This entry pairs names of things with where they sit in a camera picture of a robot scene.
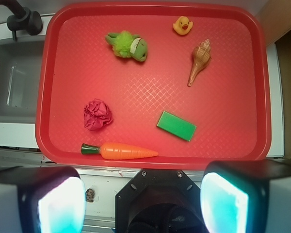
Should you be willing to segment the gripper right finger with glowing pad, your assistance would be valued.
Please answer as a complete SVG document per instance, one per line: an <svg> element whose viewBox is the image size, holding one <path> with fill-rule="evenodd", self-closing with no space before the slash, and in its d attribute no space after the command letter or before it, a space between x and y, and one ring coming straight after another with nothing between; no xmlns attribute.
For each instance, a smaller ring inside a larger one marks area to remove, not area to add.
<svg viewBox="0 0 291 233"><path fill-rule="evenodd" d="M211 233L291 233L291 161L215 161L200 204Z"/></svg>

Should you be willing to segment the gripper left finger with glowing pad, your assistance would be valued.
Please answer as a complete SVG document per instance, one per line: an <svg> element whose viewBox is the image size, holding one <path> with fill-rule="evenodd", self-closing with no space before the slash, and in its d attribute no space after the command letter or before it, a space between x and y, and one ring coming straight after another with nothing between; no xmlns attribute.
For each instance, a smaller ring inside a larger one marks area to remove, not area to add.
<svg viewBox="0 0 291 233"><path fill-rule="evenodd" d="M85 210L75 168L0 166L0 233L80 233Z"/></svg>

